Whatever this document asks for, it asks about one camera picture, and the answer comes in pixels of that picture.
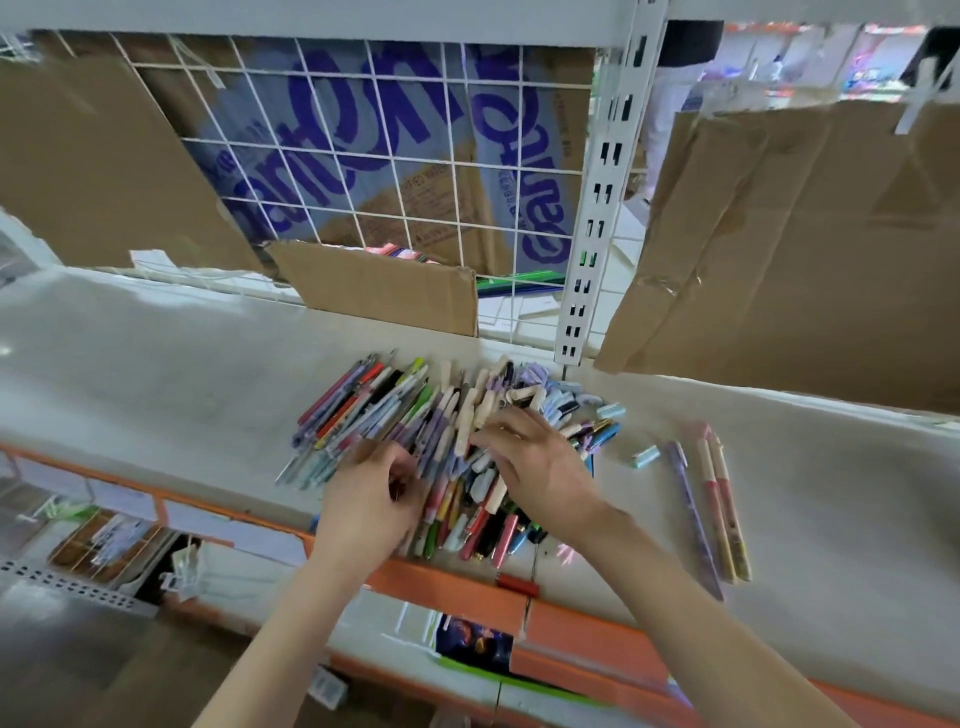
store floor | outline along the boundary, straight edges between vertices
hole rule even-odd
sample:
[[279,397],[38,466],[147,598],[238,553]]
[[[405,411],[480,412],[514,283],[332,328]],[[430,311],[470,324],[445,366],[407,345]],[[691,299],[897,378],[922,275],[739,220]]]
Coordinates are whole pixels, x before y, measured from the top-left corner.
[[[0,625],[0,725],[18,728],[188,728],[249,643],[14,579],[0,582]],[[425,728],[434,712],[371,683],[348,695],[335,713],[305,698],[297,728]]]

hand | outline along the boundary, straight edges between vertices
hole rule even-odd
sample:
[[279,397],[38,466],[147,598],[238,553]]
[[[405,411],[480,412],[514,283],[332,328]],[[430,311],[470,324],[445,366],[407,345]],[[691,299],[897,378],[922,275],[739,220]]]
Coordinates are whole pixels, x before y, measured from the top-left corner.
[[470,441],[490,450],[510,498],[524,513],[577,550],[612,510],[580,454],[538,412],[506,407]]
[[395,442],[364,440],[324,487],[313,552],[362,584],[416,526],[422,506],[413,455]]

light blue pen cap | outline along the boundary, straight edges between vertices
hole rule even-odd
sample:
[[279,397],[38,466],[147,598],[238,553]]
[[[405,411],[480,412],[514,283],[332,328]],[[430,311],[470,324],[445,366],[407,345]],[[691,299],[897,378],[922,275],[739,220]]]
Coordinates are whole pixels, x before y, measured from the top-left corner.
[[636,455],[634,455],[634,467],[637,470],[646,468],[658,457],[660,457],[660,448],[658,448],[656,445],[651,445],[643,452],[638,452]]

pen cap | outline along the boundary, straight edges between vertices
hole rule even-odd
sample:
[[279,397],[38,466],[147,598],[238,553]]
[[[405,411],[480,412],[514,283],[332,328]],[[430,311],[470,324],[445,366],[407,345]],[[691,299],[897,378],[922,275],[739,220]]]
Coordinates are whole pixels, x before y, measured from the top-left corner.
[[537,385],[537,392],[534,394],[534,400],[530,402],[530,409],[540,412],[543,403],[546,401],[546,388],[542,384]]

red pen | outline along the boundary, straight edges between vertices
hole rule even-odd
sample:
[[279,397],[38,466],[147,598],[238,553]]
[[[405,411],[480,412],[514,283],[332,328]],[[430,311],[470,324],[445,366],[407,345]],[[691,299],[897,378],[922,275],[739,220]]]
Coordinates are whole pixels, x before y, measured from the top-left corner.
[[460,549],[460,558],[464,561],[468,561],[470,557],[473,556],[473,551],[477,548],[477,542],[480,540],[480,534],[483,533],[483,527],[487,523],[487,519],[490,517],[490,514],[487,513],[483,508],[478,508],[476,515],[473,517],[471,523],[468,524],[465,532],[469,532],[469,538],[464,544],[464,547]]
[[514,536],[516,522],[519,521],[519,519],[520,516],[512,513],[507,516],[507,520],[503,523],[500,540],[496,543],[496,548],[493,550],[493,565],[497,569],[503,566],[503,562],[507,558],[507,549],[510,547],[510,540]]
[[310,406],[310,408],[309,408],[306,412],[304,412],[302,415],[300,415],[300,418],[297,420],[297,424],[298,424],[298,425],[302,425],[302,424],[305,423],[307,420],[309,420],[309,419],[310,419],[310,415],[312,415],[314,412],[316,412],[318,409],[320,409],[321,405],[324,404],[328,399],[330,399],[330,395],[332,395],[334,392],[336,392],[338,389],[340,389],[341,385],[342,385],[345,381],[347,381],[347,379],[349,378],[349,376],[350,376],[351,374],[353,374],[353,372],[356,370],[356,368],[359,367],[362,363],[363,363],[362,361],[356,361],[356,362],[354,362],[354,363],[353,363],[353,366],[350,367],[349,369],[347,369],[347,373],[344,374],[343,376],[341,376],[339,379],[337,379],[337,383],[336,383],[336,384],[334,384],[332,387],[330,387],[328,390],[326,390],[326,392],[324,392],[324,395],[323,395],[322,397],[320,397],[317,401],[315,401],[315,402]]

